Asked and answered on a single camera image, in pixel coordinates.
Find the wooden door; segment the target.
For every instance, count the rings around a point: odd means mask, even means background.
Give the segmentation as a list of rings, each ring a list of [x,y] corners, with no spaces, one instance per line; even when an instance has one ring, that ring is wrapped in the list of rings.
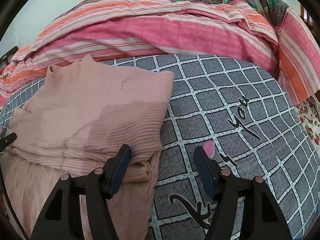
[[[314,27],[312,17],[302,5],[300,5],[300,17],[307,25]]]

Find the dark wooden headboard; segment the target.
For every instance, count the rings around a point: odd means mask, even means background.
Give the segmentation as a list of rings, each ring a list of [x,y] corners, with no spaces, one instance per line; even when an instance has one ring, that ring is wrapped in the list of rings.
[[[18,47],[14,46],[9,51],[7,51],[3,56],[1,56],[0,64],[1,68],[6,67],[10,62],[14,54],[18,51]]]

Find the grey checked blanket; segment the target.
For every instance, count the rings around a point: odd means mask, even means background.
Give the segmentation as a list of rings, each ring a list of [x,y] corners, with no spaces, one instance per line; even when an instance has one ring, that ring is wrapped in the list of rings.
[[[150,56],[101,62],[174,74],[160,130],[161,153],[144,239],[204,239],[216,204],[194,162],[202,146],[236,177],[266,180],[292,239],[319,217],[319,156],[277,81],[249,62],[217,56]],[[1,128],[44,84],[37,80],[9,99]]]

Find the pink orange striped quilt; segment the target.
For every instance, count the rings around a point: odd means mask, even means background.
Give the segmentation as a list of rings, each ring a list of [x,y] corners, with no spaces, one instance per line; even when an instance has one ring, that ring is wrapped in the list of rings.
[[[1,71],[1,103],[53,64],[157,54],[219,55],[271,74],[293,103],[319,91],[319,46],[302,19],[285,11],[279,27],[247,3],[103,0],[50,23]]]

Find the pink knit sweater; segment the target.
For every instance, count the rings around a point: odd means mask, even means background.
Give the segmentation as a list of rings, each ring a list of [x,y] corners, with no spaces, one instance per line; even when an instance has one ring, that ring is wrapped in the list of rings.
[[[111,66],[84,57],[50,66],[44,84],[9,122],[17,139],[1,158],[5,187],[27,235],[58,179],[85,176],[123,144],[131,161],[108,201],[120,239],[144,239],[162,145],[160,130],[174,74]]]

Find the floral bed sheet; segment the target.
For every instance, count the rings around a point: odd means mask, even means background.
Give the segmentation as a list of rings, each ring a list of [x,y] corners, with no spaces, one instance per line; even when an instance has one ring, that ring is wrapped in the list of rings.
[[[319,100],[315,95],[295,105],[295,111],[310,139],[319,150]]]

